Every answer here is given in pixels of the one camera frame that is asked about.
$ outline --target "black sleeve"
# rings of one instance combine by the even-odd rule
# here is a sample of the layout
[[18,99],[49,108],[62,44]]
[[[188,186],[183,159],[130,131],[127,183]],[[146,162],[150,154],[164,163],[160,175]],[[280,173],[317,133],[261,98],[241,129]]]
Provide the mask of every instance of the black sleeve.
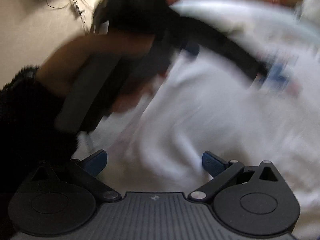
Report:
[[0,217],[5,202],[40,160],[60,165],[76,151],[76,135],[55,130],[63,98],[34,80],[37,67],[21,70],[0,90]]

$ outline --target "silver screw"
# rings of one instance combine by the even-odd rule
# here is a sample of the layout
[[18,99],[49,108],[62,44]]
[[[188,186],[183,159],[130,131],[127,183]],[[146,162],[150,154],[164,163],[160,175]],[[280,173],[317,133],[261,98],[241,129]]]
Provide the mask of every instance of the silver screw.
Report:
[[106,198],[106,199],[115,199],[119,196],[119,194],[115,191],[106,191],[104,194],[103,194],[103,197]]
[[207,194],[202,191],[194,191],[190,194],[190,196],[194,199],[200,200],[200,199],[204,199],[207,196]]

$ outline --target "human hand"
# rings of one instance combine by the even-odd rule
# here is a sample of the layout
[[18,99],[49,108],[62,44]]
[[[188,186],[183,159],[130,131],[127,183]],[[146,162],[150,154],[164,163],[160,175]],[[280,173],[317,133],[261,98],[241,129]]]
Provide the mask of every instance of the human hand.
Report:
[[[39,81],[50,92],[65,97],[70,92],[78,70],[95,53],[113,53],[141,57],[152,46],[153,36],[110,30],[106,35],[79,36],[56,50],[36,73]],[[141,96],[149,91],[149,84],[142,84],[128,95],[120,95],[112,106],[114,112],[124,112],[134,107]]]

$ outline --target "white cloth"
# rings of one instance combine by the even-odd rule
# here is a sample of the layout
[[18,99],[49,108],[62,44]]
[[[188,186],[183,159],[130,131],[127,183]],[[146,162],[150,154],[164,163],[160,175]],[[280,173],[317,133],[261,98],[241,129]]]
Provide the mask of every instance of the white cloth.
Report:
[[120,191],[182,191],[210,179],[206,150],[246,165],[271,160],[294,191],[301,216],[295,236],[320,235],[320,68],[300,52],[292,69],[303,91],[276,97],[254,88],[230,61],[206,50],[180,55],[137,124],[108,152],[100,179]]

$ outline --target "gray ribbed panel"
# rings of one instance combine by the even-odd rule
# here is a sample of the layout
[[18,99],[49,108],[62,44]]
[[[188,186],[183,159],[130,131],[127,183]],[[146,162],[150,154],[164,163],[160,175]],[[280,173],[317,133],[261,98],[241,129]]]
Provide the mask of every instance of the gray ribbed panel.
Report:
[[[12,240],[44,238],[19,233]],[[50,240],[245,240],[224,229],[204,204],[182,193],[128,193],[117,203],[103,204],[81,229]],[[269,240],[294,240],[287,235]]]

